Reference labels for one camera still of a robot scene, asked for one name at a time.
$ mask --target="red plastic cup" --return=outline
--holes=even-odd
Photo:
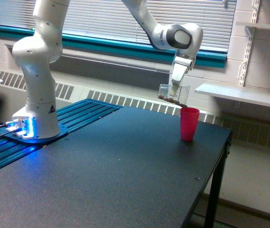
[[[196,108],[182,108],[180,113],[180,135],[184,141],[192,141],[199,118]]]

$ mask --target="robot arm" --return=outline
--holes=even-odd
[[[56,115],[55,81],[49,63],[62,54],[62,29],[70,0],[37,0],[34,36],[19,40],[13,55],[21,66],[27,89],[25,107],[13,115],[24,122],[23,139],[44,139],[60,133]]]
[[[55,81],[49,63],[62,54],[62,29],[70,0],[37,0],[34,10],[36,32],[18,41],[13,55],[21,66],[26,80],[28,98],[25,107],[13,115],[24,123],[17,132],[23,139],[45,139],[60,133],[56,115]],[[146,31],[157,49],[174,49],[171,96],[185,73],[192,69],[200,48],[203,32],[196,24],[160,25],[147,8],[147,0],[122,0],[131,14]],[[14,131],[15,126],[8,128]]]
[[[176,50],[173,61],[171,96],[176,96],[184,74],[193,69],[200,49],[203,31],[194,24],[160,25],[147,8],[147,0],[122,0],[130,13],[147,33],[151,45],[156,49]]]

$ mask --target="window blinds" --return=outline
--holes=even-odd
[[[35,0],[0,0],[0,25],[34,28]],[[201,49],[227,51],[236,0],[148,0],[161,24],[196,23],[202,27]],[[120,0],[71,0],[64,33],[149,43],[147,35]]]

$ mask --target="blue metal rail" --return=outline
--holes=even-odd
[[[57,115],[59,123],[67,127],[68,133],[72,133],[120,108],[122,107],[118,105],[87,99],[59,109]],[[5,137],[0,138],[0,169],[41,147],[22,144]]]

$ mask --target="window sill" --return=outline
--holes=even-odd
[[[0,26],[0,38],[21,39],[34,34],[33,30],[24,28],[12,28]],[[163,63],[172,63],[175,55],[174,50],[155,50],[151,45],[136,44],[123,41],[106,40],[63,34],[62,43],[65,48],[78,48],[86,51],[123,55],[140,58],[145,61],[153,60]],[[196,58],[196,65],[207,67],[224,68],[226,54],[199,51]]]

